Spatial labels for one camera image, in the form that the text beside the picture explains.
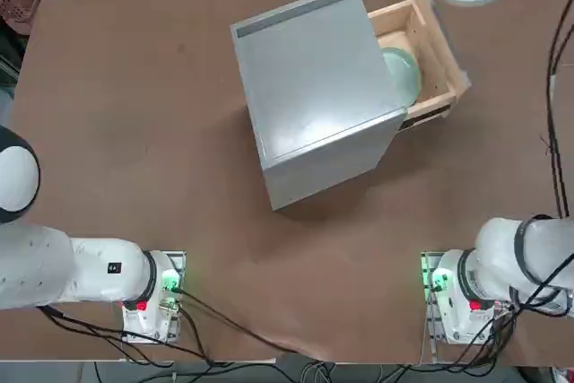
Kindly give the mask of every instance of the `white cylinder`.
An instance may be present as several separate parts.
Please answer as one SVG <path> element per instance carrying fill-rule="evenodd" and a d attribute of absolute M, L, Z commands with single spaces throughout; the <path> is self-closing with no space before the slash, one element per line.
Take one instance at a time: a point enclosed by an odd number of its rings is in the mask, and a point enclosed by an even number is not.
<path fill-rule="evenodd" d="M 18 222 L 0 225 L 0 309 L 56 301 L 73 270 L 74 252 L 62 231 Z"/>
<path fill-rule="evenodd" d="M 150 282 L 150 264 L 123 239 L 73 238 L 74 270 L 59 302 L 135 300 Z"/>
<path fill-rule="evenodd" d="M 476 241 L 478 262 L 496 279 L 509 284 L 520 292 L 530 295 L 537 289 L 518 266 L 514 251 L 514 237 L 521 222 L 494 218 L 481 228 Z M 571 220 L 543 220 L 532 222 L 526 229 L 526 267 L 545 280 L 569 254 L 574 252 L 574 224 Z M 569 265 L 553 281 L 552 285 L 566 289 L 574 288 L 574 264 Z M 549 295 L 552 289 L 544 289 L 540 297 Z"/>

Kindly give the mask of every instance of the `brown table surface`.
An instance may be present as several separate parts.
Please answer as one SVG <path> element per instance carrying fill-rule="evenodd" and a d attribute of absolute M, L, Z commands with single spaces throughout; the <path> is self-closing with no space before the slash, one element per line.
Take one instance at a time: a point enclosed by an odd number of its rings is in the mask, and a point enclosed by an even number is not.
<path fill-rule="evenodd" d="M 437 0 L 471 90 L 448 118 L 400 134 L 371 173 L 273 213 L 229 26 L 290 1 L 43 0 L 11 123 L 43 169 L 25 220 L 186 250 L 190 291 L 309 356 L 416 362 L 421 252 L 472 247 L 492 216 L 554 211 L 540 136 L 547 50 L 566 0 Z M 368 10 L 399 1 L 364 0 Z M 562 71 L 556 120 L 567 176 L 572 84 Z M 65 310 L 114 322 L 109 304 Z M 275 356 L 196 315 L 217 358 Z M 507 361 L 574 365 L 571 321 L 523 317 Z M 34 309 L 2 311 L 0 325 L 10 340 L 2 359 L 119 356 Z M 194 346 L 187 329 L 182 345 Z"/>

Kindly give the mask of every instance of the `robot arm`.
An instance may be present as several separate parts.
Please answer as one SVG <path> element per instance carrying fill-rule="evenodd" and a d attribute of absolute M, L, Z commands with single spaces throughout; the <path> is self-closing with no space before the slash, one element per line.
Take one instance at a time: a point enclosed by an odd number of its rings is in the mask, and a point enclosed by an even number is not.
<path fill-rule="evenodd" d="M 0 224 L 30 209 L 39 190 L 39 163 L 30 145 L 0 126 Z"/>
<path fill-rule="evenodd" d="M 0 126 L 0 309 L 122 301 L 125 329 L 172 341 L 178 309 L 165 287 L 180 283 L 172 258 L 122 239 L 69 238 L 17 222 L 34 203 L 39 183 L 30 145 Z"/>
<path fill-rule="evenodd" d="M 450 250 L 432 277 L 445 335 L 467 344 L 494 316 L 495 302 L 524 303 L 565 257 L 574 253 L 574 221 L 537 216 L 525 222 L 494 218 L 481 228 L 476 248 Z M 572 311 L 574 265 L 564 268 L 533 304 Z"/>

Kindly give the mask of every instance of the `red object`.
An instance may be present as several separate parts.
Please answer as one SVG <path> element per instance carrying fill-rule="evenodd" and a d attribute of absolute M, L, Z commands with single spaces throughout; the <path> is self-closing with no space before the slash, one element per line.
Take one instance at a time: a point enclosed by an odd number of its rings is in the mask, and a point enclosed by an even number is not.
<path fill-rule="evenodd" d="M 0 0 L 0 16 L 15 32 L 30 35 L 39 0 Z"/>
<path fill-rule="evenodd" d="M 468 305 L 471 310 L 481 309 L 481 302 L 479 300 L 470 300 L 468 301 Z"/>

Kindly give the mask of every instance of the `open drawer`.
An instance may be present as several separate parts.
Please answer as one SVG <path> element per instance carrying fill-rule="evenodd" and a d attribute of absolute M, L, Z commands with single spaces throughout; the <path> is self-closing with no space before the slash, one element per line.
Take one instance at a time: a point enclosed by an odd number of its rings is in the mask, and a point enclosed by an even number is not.
<path fill-rule="evenodd" d="M 470 87 L 440 28 L 432 0 L 405 0 L 369 13 L 378 44 L 409 52 L 419 64 L 422 90 L 407 109 L 405 130 L 446 116 Z"/>

